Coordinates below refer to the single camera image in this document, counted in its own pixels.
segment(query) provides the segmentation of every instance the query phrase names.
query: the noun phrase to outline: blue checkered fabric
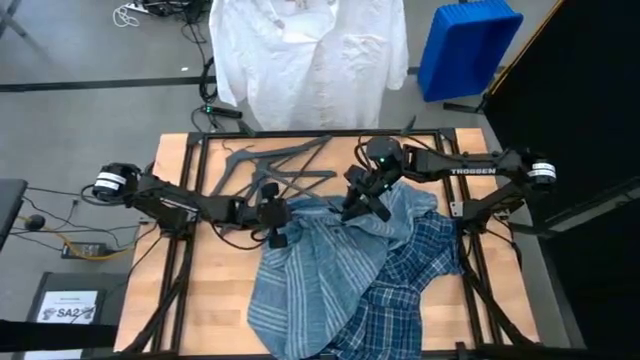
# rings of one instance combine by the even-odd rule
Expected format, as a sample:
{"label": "blue checkered fabric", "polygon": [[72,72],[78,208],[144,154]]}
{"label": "blue checkered fabric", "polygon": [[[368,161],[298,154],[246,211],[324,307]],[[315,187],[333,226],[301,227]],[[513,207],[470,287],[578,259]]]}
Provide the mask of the blue checkered fabric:
{"label": "blue checkered fabric", "polygon": [[[343,198],[327,200],[341,204]],[[405,245],[414,234],[423,231],[416,229],[414,219],[432,212],[437,205],[433,194],[403,182],[380,200],[392,214],[388,222],[365,215],[343,223],[340,215],[317,199],[289,202],[293,218],[280,229],[289,246],[262,247],[249,304],[249,325],[272,355],[298,360],[327,347],[356,314],[360,298],[381,276],[385,263],[404,261],[400,253],[396,260],[389,256],[407,249]],[[429,221],[421,221],[419,226],[428,228]],[[411,271],[417,274],[421,270]],[[391,267],[388,271],[389,279],[401,276],[394,275]],[[403,276],[411,272],[402,267],[395,271]]]}
{"label": "blue checkered fabric", "polygon": [[420,359],[420,294],[437,276],[460,274],[453,221],[434,211],[415,219],[411,240],[389,252],[355,315],[325,349],[339,359]]}

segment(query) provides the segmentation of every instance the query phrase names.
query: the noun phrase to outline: blue plastic bin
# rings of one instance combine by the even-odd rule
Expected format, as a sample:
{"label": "blue plastic bin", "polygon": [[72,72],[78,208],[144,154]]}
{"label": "blue plastic bin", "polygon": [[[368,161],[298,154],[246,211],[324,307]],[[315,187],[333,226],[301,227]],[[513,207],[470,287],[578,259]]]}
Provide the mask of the blue plastic bin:
{"label": "blue plastic bin", "polygon": [[503,0],[438,8],[418,72],[424,101],[482,93],[522,20]]}

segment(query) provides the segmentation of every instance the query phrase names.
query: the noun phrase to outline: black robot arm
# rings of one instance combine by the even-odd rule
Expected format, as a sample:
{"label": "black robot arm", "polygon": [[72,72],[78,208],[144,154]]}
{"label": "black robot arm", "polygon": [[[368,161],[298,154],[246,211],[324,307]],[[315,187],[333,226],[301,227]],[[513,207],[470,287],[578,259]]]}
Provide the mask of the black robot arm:
{"label": "black robot arm", "polygon": [[198,215],[212,226],[233,225],[240,230],[269,230],[272,247],[286,246],[277,228],[291,218],[284,199],[277,199],[278,185],[262,188],[263,202],[252,207],[240,196],[204,196],[149,173],[135,165],[113,163],[103,166],[93,185],[93,195],[108,204],[133,207],[156,219],[163,233],[182,237]]}
{"label": "black robot arm", "polygon": [[463,229],[483,232],[492,214],[516,210],[525,197],[548,191],[556,179],[555,167],[528,151],[448,155],[413,145],[401,147],[391,137],[374,137],[366,143],[365,154],[375,168],[354,165],[345,173],[349,190],[343,221],[368,213],[389,220],[391,214],[379,196],[402,177],[424,183],[456,175],[506,176],[511,182],[486,197],[450,204]]}

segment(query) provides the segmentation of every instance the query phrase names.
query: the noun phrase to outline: wooden table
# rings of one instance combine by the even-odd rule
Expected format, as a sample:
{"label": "wooden table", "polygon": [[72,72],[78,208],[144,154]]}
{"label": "wooden table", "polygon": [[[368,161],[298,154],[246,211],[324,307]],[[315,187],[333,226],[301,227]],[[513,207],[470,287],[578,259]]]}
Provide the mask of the wooden table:
{"label": "wooden table", "polygon": [[[481,129],[457,129],[460,151],[487,152]],[[179,183],[182,161],[186,148],[186,134],[167,134],[160,139],[154,173],[174,184]],[[419,137],[434,145],[431,136]],[[309,138],[278,139],[228,139],[211,140],[204,178],[203,194],[209,194],[225,168],[225,158],[230,148],[239,150],[252,146],[251,151],[266,151],[302,144]],[[314,191],[322,195],[344,195],[346,180],[341,176],[351,164],[356,164],[353,147],[356,137],[334,137],[311,163],[309,170],[334,170],[338,177],[325,182]],[[198,151],[191,164],[189,188],[195,183]],[[299,156],[288,163],[291,170],[299,169],[307,156]],[[250,179],[254,165],[240,165],[227,183],[223,193],[241,189]],[[471,196],[481,198],[497,188],[493,176],[467,177]],[[438,211],[448,214],[442,181],[412,186],[432,192],[439,199]],[[495,221],[488,227],[509,237],[508,230]],[[137,245],[134,261],[144,254],[158,238],[152,233]],[[246,232],[229,234],[228,239],[238,245],[255,244]],[[120,321],[116,350],[126,347],[148,321],[158,303],[163,269],[167,256],[168,239],[161,240],[151,253],[135,269],[129,281]],[[505,241],[493,235],[482,235],[482,246],[493,294],[509,318],[523,334],[538,340],[529,301],[513,249]],[[260,250],[239,251],[220,241],[208,224],[200,224],[196,232],[195,254],[191,270],[184,330],[180,353],[183,355],[265,354],[265,347],[247,324],[247,308],[254,278],[260,261]],[[477,297],[482,331],[490,339],[489,326],[482,301]],[[423,350],[454,349],[455,342],[463,341],[472,346],[471,330],[460,276],[436,278],[422,296]],[[168,348],[171,335],[173,309],[167,316],[163,343]]]}

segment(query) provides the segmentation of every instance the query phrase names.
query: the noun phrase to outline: black curtain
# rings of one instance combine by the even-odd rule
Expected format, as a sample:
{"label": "black curtain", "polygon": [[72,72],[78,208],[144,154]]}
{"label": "black curtain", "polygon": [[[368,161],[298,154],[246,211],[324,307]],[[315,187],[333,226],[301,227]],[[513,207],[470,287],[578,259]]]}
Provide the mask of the black curtain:
{"label": "black curtain", "polygon": [[635,200],[544,241],[591,350],[640,351],[639,217]]}
{"label": "black curtain", "polygon": [[564,1],[485,108],[503,147],[556,165],[536,224],[640,175],[639,87],[640,1]]}

